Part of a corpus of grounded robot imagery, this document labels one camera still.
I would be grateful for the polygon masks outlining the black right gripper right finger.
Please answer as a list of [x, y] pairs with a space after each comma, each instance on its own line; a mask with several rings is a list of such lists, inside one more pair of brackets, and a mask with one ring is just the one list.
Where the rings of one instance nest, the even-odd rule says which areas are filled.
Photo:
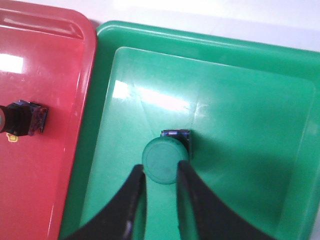
[[187, 160], [177, 164], [176, 204], [182, 240], [272, 240], [230, 209]]

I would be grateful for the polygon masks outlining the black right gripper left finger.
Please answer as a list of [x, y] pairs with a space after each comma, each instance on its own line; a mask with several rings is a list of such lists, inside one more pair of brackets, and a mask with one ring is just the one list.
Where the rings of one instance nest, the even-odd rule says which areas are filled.
[[143, 240], [146, 232], [146, 175], [136, 164], [113, 198], [66, 240]]

